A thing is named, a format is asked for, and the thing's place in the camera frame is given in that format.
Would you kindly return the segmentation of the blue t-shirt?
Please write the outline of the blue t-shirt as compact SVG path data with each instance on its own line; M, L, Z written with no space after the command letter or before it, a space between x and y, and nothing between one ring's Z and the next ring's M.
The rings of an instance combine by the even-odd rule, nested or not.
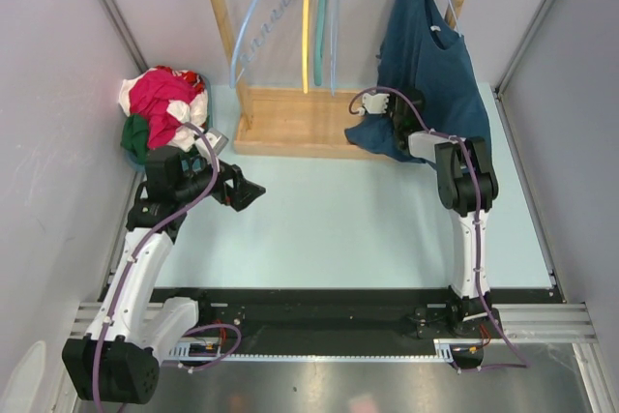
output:
M421 92L429 128L481 137L492 157L490 124L464 38L444 21L434 0L395 0L379 55L379 86Z

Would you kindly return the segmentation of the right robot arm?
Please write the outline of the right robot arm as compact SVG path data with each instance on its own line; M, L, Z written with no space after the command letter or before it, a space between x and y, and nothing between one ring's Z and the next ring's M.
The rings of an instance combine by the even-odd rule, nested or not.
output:
M430 129L421 121L421 92L389 93L387 114L396 147L435 169L438 196L453 226L453 277L446 325L458 337L490 339L486 327L491 308L485 272L486 220L498 196L498 181L486 142Z

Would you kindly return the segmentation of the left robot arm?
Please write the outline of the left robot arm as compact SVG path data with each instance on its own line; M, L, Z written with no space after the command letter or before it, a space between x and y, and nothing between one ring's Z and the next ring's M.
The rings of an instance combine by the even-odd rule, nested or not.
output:
M190 157L163 146L148 153L144 169L127 216L118 270L85 334L68 339L62 351L78 397L96 404L147 403L177 342L187 332L200 336L213 326L213 311L190 297L172 297L150 322L144 320L190 208L213 197L241 212L266 192L238 165L220 161L207 149Z

